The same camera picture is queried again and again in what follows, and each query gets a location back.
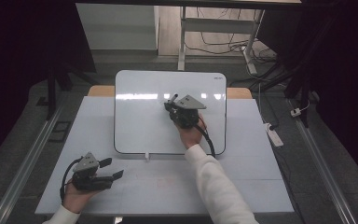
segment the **white sleeve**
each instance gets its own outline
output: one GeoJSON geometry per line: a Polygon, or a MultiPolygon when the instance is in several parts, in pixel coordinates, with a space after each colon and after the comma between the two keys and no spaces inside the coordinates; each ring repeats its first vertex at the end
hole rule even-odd
{"type": "Polygon", "coordinates": [[[214,224],[258,223],[215,158],[207,156],[200,145],[189,148],[185,157],[191,164],[200,197],[214,224]]]}
{"type": "Polygon", "coordinates": [[[68,211],[60,205],[60,209],[54,214],[51,220],[46,221],[43,224],[75,224],[79,217],[80,214],[68,211]]]}

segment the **white table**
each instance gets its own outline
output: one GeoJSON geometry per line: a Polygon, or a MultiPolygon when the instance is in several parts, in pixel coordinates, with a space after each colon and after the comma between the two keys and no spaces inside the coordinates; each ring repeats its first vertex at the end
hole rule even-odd
{"type": "MultiPolygon", "coordinates": [[[[120,155],[113,149],[113,108],[113,97],[84,98],[35,212],[52,215],[57,211],[64,171],[73,160],[91,151],[97,160],[113,158],[112,165],[98,170],[98,176],[122,169],[124,175],[111,189],[92,198],[84,214],[112,217],[207,215],[183,156],[152,156],[146,161],[120,155]]],[[[227,100],[227,148],[217,159],[252,211],[294,211],[255,100],[227,100]]]]}

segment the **white wall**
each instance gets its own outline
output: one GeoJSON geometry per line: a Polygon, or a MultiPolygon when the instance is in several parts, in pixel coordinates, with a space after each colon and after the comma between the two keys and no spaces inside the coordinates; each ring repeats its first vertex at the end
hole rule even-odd
{"type": "Polygon", "coordinates": [[[158,7],[76,4],[91,49],[157,49],[158,7]]]}

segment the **person's left hand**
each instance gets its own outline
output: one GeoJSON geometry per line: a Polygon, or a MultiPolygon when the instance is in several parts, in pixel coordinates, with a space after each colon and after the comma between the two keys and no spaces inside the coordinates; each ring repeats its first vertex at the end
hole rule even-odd
{"type": "Polygon", "coordinates": [[[72,184],[72,179],[68,180],[65,187],[65,196],[63,198],[62,206],[69,211],[79,214],[83,208],[87,205],[89,200],[95,194],[101,192],[98,191],[82,191],[75,188],[72,184]]]}

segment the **person's hand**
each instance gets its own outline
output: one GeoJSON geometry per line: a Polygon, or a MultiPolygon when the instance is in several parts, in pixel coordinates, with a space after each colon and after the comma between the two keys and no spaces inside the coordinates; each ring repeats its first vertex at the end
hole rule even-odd
{"type": "Polygon", "coordinates": [[[99,192],[101,192],[101,190],[99,191],[78,190],[72,184],[72,179],[70,179],[66,184],[65,196],[63,198],[62,206],[73,213],[79,214],[83,210],[83,208],[87,205],[91,197],[99,192]]]}
{"type": "MultiPolygon", "coordinates": [[[[202,114],[200,114],[198,125],[201,127],[201,129],[205,130],[206,126],[201,120],[203,120],[202,114]]],[[[191,129],[182,129],[176,124],[175,126],[179,131],[180,139],[182,140],[182,143],[185,145],[186,149],[189,149],[190,147],[200,143],[202,139],[202,133],[200,133],[200,131],[198,131],[196,128],[193,127],[191,129]]]]}

